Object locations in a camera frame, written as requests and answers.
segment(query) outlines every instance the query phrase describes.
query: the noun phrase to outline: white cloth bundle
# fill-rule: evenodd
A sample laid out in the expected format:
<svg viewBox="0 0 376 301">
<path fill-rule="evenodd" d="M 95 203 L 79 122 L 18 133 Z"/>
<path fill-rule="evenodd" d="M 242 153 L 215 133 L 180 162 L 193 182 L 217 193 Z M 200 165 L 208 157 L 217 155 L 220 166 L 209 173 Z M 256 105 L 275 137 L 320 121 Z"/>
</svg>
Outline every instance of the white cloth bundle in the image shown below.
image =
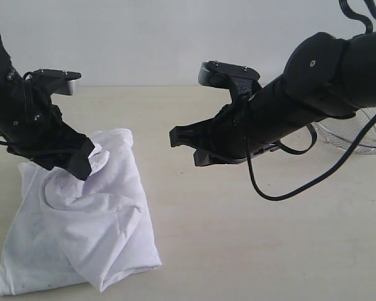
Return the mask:
<svg viewBox="0 0 376 301">
<path fill-rule="evenodd" d="M 96 132 L 92 173 L 22 163 L 23 202 L 4 243 L 0 295 L 90 282 L 99 291 L 161 265 L 126 129 Z"/>
</svg>

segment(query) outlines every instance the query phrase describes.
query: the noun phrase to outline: metal mesh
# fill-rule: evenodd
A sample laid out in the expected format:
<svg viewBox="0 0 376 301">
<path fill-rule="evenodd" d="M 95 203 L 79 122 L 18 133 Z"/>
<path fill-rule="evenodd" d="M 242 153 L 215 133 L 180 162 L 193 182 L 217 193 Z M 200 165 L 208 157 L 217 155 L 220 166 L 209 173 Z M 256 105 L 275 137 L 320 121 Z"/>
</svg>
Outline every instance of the metal mesh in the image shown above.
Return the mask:
<svg viewBox="0 0 376 301">
<path fill-rule="evenodd" d="M 313 125 L 318 134 L 328 143 L 339 149 L 347 150 L 351 142 L 354 141 L 358 133 L 375 114 L 376 108 L 360 109 L 357 112 L 357 116 L 352 119 L 337 120 L 329 118 Z M 376 154 L 376 124 L 362 139 L 354 153 L 363 155 Z"/>
</svg>

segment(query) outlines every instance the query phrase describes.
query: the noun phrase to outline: white cloth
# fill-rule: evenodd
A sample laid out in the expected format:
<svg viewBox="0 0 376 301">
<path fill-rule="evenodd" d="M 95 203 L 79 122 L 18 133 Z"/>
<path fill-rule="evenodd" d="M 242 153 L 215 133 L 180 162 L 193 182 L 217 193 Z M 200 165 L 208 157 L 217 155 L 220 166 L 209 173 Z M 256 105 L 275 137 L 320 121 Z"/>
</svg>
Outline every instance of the white cloth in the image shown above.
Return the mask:
<svg viewBox="0 0 376 301">
<path fill-rule="evenodd" d="M 92 173 L 22 163 L 23 202 L 4 243 L 0 295 L 90 282 L 99 291 L 161 265 L 125 129 L 91 137 Z"/>
</svg>

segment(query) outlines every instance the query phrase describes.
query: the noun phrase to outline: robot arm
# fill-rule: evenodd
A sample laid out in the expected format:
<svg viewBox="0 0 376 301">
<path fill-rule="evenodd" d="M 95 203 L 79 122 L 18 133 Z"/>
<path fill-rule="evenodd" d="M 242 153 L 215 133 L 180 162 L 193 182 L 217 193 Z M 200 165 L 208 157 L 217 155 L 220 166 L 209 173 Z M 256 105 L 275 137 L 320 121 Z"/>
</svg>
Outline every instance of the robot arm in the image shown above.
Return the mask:
<svg viewBox="0 0 376 301">
<path fill-rule="evenodd" d="M 81 75 L 60 70 L 37 70 L 21 77 L 3 47 L 0 35 L 0 140 L 11 154 L 25 157 L 47 170 L 63 168 L 81 180 L 91 173 L 91 140 L 69 127 L 53 93 L 72 95 Z"/>
<path fill-rule="evenodd" d="M 312 122 L 349 119 L 360 108 L 376 107 L 376 32 L 371 33 L 371 25 L 365 25 L 367 34 L 350 40 L 327 33 L 308 38 L 295 49 L 283 74 L 263 88 L 253 69 L 218 61 L 203 63 L 199 83 L 228 89 L 232 102 L 212 119 L 172 129 L 171 146 L 195 148 L 196 166 L 247 161 L 255 190 L 272 201 L 290 198 L 324 180 L 348 159 L 367 133 L 367 126 L 333 168 L 284 196 L 271 197 L 260 191 L 250 158 L 286 150 L 280 139 L 306 126 L 311 129 Z M 376 116 L 371 122 L 376 123 Z"/>
</svg>

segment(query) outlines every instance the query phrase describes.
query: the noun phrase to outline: beige tabletop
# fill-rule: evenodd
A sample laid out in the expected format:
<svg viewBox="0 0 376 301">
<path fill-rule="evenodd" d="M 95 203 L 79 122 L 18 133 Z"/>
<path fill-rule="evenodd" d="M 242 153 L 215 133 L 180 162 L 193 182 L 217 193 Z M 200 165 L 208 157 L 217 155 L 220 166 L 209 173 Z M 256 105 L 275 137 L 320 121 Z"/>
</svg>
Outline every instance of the beige tabletop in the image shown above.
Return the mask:
<svg viewBox="0 0 376 301">
<path fill-rule="evenodd" d="M 11 300 L 376 300 L 376 156 L 353 156 L 313 189 L 261 199 L 245 164 L 194 167 L 169 130 L 212 117 L 227 91 L 204 87 L 82 88 L 54 102 L 76 130 L 128 128 L 163 265 L 98 293 L 87 284 Z M 309 143 L 306 131 L 288 139 Z M 342 154 L 317 143 L 303 156 L 253 160 L 261 187 L 284 193 Z M 22 159 L 0 147 L 0 253 L 20 205 Z"/>
</svg>

